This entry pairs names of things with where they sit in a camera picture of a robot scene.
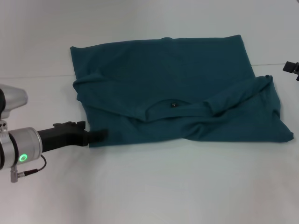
black clamp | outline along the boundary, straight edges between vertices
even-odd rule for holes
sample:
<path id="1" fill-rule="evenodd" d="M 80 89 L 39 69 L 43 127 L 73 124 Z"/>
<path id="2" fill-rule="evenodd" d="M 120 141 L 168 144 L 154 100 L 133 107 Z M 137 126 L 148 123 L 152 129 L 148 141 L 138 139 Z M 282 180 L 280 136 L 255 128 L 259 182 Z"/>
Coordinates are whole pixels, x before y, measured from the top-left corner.
<path id="1" fill-rule="evenodd" d="M 297 63 L 286 62 L 283 71 L 298 75 L 296 80 L 299 81 L 299 62 Z"/>

green led ring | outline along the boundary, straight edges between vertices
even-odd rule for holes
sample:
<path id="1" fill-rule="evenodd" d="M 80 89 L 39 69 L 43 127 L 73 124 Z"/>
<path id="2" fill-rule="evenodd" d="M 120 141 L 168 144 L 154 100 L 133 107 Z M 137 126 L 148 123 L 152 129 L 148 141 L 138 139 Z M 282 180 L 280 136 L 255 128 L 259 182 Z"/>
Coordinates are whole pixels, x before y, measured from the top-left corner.
<path id="1" fill-rule="evenodd" d="M 26 159 L 27 159 L 27 155 L 23 154 L 23 155 L 20 156 L 19 161 L 24 162 Z"/>

cable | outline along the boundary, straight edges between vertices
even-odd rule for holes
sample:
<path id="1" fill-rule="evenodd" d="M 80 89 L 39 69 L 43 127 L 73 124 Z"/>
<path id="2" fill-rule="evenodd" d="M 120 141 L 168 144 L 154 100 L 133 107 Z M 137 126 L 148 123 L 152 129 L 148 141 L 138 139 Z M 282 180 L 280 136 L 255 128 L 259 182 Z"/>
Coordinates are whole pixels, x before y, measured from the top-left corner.
<path id="1" fill-rule="evenodd" d="M 251 66 L 266 66 L 266 65 L 284 65 L 285 63 L 277 63 L 277 64 L 252 64 Z"/>
<path id="2" fill-rule="evenodd" d="M 46 158 L 45 158 L 43 155 L 41 155 L 41 157 L 42 157 L 42 159 L 45 161 L 45 164 L 44 164 L 44 166 L 43 166 L 42 168 L 38 169 L 38 171 L 41 171 L 41 170 L 44 169 L 44 168 L 46 167 L 46 165 L 47 165 Z"/>
<path id="3" fill-rule="evenodd" d="M 24 172 L 22 172 L 22 174 L 20 173 L 19 177 L 23 177 L 23 176 L 28 176 L 28 175 L 31 175 L 31 174 L 35 174 L 35 173 L 37 173 L 38 171 L 41 171 L 42 169 L 44 169 L 44 168 L 46 167 L 46 165 L 47 165 L 47 161 L 46 161 L 46 158 L 45 158 L 43 155 L 41 155 L 41 157 L 42 157 L 42 159 L 43 159 L 44 162 L 45 162 L 45 164 L 43 165 L 42 168 L 40 168 L 40 169 L 32 169 L 32 170 L 28 170 L 28 171 L 24 171 Z"/>

wrinkled fabric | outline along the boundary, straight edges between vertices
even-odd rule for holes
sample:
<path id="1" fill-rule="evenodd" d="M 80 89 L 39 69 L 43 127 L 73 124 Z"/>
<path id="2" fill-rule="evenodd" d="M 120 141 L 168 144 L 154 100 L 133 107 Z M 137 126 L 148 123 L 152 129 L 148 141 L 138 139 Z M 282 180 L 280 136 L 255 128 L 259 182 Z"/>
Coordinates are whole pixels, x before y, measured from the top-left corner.
<path id="1" fill-rule="evenodd" d="M 272 76 L 255 77 L 239 35 L 71 47 L 71 56 L 91 131 L 109 131 L 91 147 L 293 139 Z"/>

white table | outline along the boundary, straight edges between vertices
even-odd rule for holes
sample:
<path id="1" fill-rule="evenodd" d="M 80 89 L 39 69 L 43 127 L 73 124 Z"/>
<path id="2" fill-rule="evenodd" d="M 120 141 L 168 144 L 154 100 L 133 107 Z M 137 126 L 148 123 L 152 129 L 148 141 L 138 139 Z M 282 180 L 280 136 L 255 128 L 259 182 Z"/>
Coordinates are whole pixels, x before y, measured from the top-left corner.
<path id="1" fill-rule="evenodd" d="M 86 120 L 72 88 L 72 45 L 241 34 L 252 64 L 298 61 L 296 0 L 87 2 L 0 2 L 0 83 L 29 96 L 26 106 L 11 112 L 9 129 Z M 296 137 L 296 76 L 283 65 L 253 68 L 257 76 L 274 76 L 282 120 Z M 17 184 L 10 183 L 8 169 L 0 172 L 0 222 L 297 224 L 298 149 L 296 138 L 284 144 L 174 140 L 66 147 L 45 153 L 45 170 Z M 18 169 L 42 165 L 39 159 Z"/>

